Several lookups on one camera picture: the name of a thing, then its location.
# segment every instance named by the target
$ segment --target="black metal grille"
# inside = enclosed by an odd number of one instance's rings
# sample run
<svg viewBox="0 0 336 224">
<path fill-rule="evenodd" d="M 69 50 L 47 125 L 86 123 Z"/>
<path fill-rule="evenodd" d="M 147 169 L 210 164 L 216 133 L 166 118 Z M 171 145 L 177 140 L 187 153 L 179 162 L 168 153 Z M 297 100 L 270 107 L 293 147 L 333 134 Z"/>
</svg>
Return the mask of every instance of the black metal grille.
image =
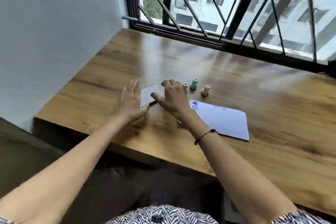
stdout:
<svg viewBox="0 0 336 224">
<path fill-rule="evenodd" d="M 223 22 L 223 29 L 221 33 L 215 33 L 213 31 L 209 31 L 204 26 L 211 27 L 214 24 L 208 22 L 202 22 L 199 20 L 197 14 L 195 13 L 193 7 L 191 6 L 190 0 L 175 0 L 174 5 L 177 6 L 177 2 L 179 7 L 183 7 L 185 10 L 188 9 L 192 15 L 191 21 L 195 20 L 197 27 L 190 27 L 179 25 L 177 19 L 171 13 L 171 3 L 172 0 L 157 0 L 160 6 L 163 9 L 162 12 L 162 24 L 155 23 L 155 21 L 151 18 L 151 16 L 146 12 L 146 7 L 143 7 L 140 4 L 140 0 L 127 0 L 127 9 L 128 16 L 124 16 L 124 19 L 128 19 L 131 23 L 131 28 L 135 27 L 136 29 L 143 29 L 146 31 L 155 31 L 160 32 L 161 34 L 172 37 L 172 38 L 180 38 L 185 41 L 192 42 L 194 41 L 196 44 L 206 45 L 212 48 L 236 48 L 238 45 L 246 45 L 250 46 L 254 49 L 262 49 L 265 50 L 265 47 L 261 48 L 260 45 L 264 42 L 269 42 L 269 39 L 272 39 L 272 35 L 270 32 L 272 29 L 276 29 L 279 35 L 279 43 L 278 46 L 281 47 L 281 51 L 267 50 L 268 54 L 275 59 L 279 56 L 288 56 L 288 48 L 285 46 L 285 42 L 290 43 L 291 41 L 285 40 L 282 35 L 281 25 L 279 19 L 281 16 L 284 16 L 288 9 L 291 9 L 290 3 L 292 0 L 263 0 L 261 6 L 258 7 L 257 12 L 254 14 L 252 21 L 250 22 L 246 31 L 241 33 L 241 29 L 239 26 L 244 19 L 246 12 L 249 7 L 253 3 L 253 0 L 239 0 L 238 5 L 236 3 L 238 0 L 233 0 L 233 3 L 229 9 L 229 13 L 227 18 L 224 17 L 223 12 L 220 8 L 222 5 L 221 0 L 207 0 L 207 2 L 214 4 L 216 7 L 216 11 L 219 14 L 221 21 Z M 266 14 L 264 18 L 264 22 L 261 25 L 261 28 L 257 31 L 253 30 L 255 24 L 265 10 L 265 5 L 269 3 L 270 12 Z M 317 59 L 317 40 L 315 34 L 315 10 L 313 8 L 313 0 L 307 0 L 309 12 L 307 15 L 309 16 L 309 24 L 310 24 L 310 34 L 311 34 L 311 42 L 307 44 L 307 46 L 312 46 L 312 48 L 305 47 L 305 49 L 312 49 L 312 63 L 318 63 Z M 148 21 L 141 20 L 141 13 L 147 18 Z"/>
</svg>

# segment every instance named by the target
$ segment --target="balcony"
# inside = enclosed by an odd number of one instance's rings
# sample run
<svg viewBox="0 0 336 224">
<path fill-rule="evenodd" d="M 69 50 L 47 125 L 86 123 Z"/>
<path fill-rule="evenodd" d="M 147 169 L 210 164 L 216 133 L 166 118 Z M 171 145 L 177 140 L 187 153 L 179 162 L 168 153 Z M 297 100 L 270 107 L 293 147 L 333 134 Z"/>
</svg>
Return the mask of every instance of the balcony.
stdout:
<svg viewBox="0 0 336 224">
<path fill-rule="evenodd" d="M 184 0 L 175 0 L 175 7 L 182 10 L 187 10 L 187 5 Z"/>
</svg>

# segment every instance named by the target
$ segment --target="wall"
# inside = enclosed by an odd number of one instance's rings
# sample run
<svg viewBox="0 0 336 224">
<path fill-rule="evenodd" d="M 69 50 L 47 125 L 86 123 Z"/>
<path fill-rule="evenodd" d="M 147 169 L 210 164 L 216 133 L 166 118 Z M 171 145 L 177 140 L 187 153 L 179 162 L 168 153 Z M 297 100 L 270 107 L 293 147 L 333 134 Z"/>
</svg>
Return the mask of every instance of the wall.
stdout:
<svg viewBox="0 0 336 224">
<path fill-rule="evenodd" d="M 118 0 L 1 0 L 0 116 L 31 118 L 122 27 Z"/>
</svg>

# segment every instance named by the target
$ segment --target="wooden table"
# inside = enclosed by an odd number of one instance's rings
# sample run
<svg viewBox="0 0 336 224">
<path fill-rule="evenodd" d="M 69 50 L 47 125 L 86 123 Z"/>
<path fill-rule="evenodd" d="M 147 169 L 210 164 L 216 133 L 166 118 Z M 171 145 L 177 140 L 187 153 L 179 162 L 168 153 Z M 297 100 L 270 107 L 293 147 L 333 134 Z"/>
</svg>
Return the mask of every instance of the wooden table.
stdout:
<svg viewBox="0 0 336 224">
<path fill-rule="evenodd" d="M 227 139 L 298 204 L 336 215 L 336 80 L 129 29 L 121 30 L 36 115 L 87 134 L 113 113 L 128 81 L 199 79 L 214 105 L 246 113 L 250 142 Z M 115 144 L 214 173 L 190 133 L 154 105 Z"/>
</svg>

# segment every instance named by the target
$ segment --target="black bracelet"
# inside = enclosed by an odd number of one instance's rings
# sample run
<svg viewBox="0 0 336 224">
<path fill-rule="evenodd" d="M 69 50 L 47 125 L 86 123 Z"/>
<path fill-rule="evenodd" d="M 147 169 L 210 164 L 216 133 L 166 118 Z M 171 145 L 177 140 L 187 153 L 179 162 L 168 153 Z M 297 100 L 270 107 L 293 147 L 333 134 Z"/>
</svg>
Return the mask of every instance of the black bracelet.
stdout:
<svg viewBox="0 0 336 224">
<path fill-rule="evenodd" d="M 195 140 L 195 142 L 194 142 L 194 145 L 197 145 L 198 144 L 198 142 L 200 141 L 200 139 L 202 138 L 202 137 L 204 137 L 206 134 L 208 134 L 208 133 L 217 133 L 218 131 L 216 131 L 216 129 L 210 129 L 210 131 L 208 131 L 207 133 L 205 133 L 203 136 L 200 136 L 199 138 L 197 138 L 196 140 Z"/>
</svg>

